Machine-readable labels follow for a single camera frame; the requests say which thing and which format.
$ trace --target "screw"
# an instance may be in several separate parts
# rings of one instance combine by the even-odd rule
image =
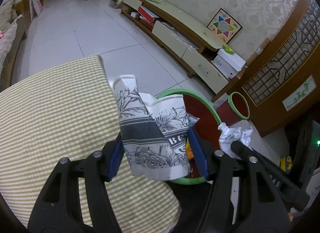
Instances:
[[[68,162],[68,158],[67,157],[63,157],[60,159],[60,163],[61,164],[66,164]]]
[[[249,161],[252,162],[252,163],[257,163],[258,162],[257,158],[254,157],[254,156],[250,156],[249,157]]]
[[[99,158],[101,155],[102,155],[102,152],[101,152],[101,151],[95,151],[95,152],[93,153],[93,157],[94,157],[94,158]]]
[[[219,157],[221,157],[221,156],[224,155],[223,151],[221,151],[221,150],[216,150],[216,151],[214,152],[214,154],[215,154],[216,156],[219,156]]]

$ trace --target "crumpled paper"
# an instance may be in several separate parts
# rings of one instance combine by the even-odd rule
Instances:
[[[236,155],[231,150],[231,144],[234,141],[241,141],[245,146],[247,146],[250,150],[253,150],[250,146],[250,135],[253,131],[253,127],[251,126],[249,129],[243,130],[241,127],[238,128],[230,128],[226,125],[226,123],[221,123],[218,126],[218,130],[221,131],[221,135],[219,137],[219,145],[220,149],[229,155],[231,158],[241,159],[238,155]]]

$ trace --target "striped tablecloth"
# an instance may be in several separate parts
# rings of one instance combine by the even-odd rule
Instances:
[[[60,158],[87,157],[119,133],[117,106],[100,56],[38,73],[0,93],[0,192],[27,226],[34,203]],[[91,224],[84,180],[84,222]],[[131,175],[126,156],[106,184],[124,233],[168,232],[179,202],[162,181]]]

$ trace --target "tile floor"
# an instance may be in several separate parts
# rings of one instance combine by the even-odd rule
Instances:
[[[111,84],[119,75],[134,74],[142,93],[157,95],[182,87],[210,101],[212,91],[198,78],[188,78],[180,63],[121,15],[120,9],[111,8],[109,0],[48,0],[44,7],[20,46],[13,83],[51,67],[100,54]],[[268,141],[274,144],[272,138],[269,136]],[[281,131],[275,138],[286,141]],[[276,145],[277,151],[273,148],[261,147],[260,152],[277,163],[287,152],[287,141]]]

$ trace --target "white cabinet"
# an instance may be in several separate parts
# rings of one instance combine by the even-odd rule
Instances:
[[[187,49],[183,54],[182,59],[216,94],[228,84],[227,79],[196,50]]]
[[[123,2],[135,10],[138,10],[139,6],[142,5],[142,1],[140,0],[123,0]]]
[[[160,21],[156,21],[152,33],[159,38],[164,44],[166,44],[178,57],[182,57],[183,53],[187,49],[185,42],[176,38],[176,34]]]

